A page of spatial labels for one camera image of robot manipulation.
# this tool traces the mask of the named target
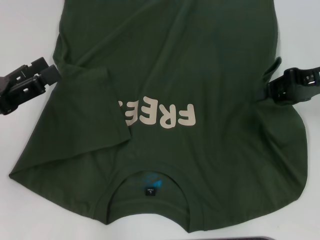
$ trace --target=dark green shirt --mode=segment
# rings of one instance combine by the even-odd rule
[[[155,213],[194,232],[288,205],[305,127],[255,101],[277,38],[272,0],[65,0],[63,79],[10,177],[104,224]]]

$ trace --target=size label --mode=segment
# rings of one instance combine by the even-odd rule
[[[156,195],[156,188],[154,186],[148,186],[145,188],[145,195],[146,196],[155,196]]]

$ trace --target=t-shirt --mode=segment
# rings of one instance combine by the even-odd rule
[[[153,213],[213,230],[290,204],[305,126],[255,101],[277,40],[273,0],[66,0],[62,80],[10,177],[104,224]]]

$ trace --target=blue logo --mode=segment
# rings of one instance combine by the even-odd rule
[[[145,180],[145,183],[146,183],[145,187],[161,188],[162,180],[155,181],[156,178],[158,178],[158,174],[149,174],[149,176]]]

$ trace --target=black clamp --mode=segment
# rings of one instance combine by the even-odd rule
[[[309,101],[320,94],[320,67],[309,70],[287,69],[283,76],[267,84],[264,94],[279,105]]]
[[[12,113],[19,105],[44,94],[47,84],[51,86],[60,79],[57,68],[48,66],[43,57],[0,77],[0,114]]]

